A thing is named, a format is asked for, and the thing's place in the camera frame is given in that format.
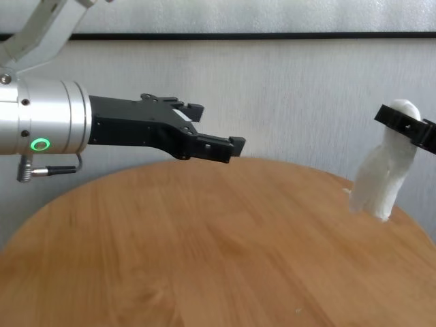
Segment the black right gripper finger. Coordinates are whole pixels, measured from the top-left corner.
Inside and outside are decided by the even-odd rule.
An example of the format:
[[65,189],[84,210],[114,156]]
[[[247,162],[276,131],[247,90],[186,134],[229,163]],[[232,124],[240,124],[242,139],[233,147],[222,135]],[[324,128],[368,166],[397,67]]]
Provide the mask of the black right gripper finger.
[[419,121],[394,108],[382,105],[374,119],[397,133],[409,138],[410,142],[430,153],[435,152],[435,123]]

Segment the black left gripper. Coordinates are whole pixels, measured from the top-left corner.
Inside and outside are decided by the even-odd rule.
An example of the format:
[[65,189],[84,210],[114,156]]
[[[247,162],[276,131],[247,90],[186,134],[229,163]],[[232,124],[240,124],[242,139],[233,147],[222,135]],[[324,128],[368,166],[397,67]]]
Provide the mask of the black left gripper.
[[200,122],[204,106],[185,104],[176,97],[142,94],[139,100],[91,95],[89,144],[145,146],[176,159],[205,159],[228,164],[239,157],[246,139],[195,134],[191,122]]

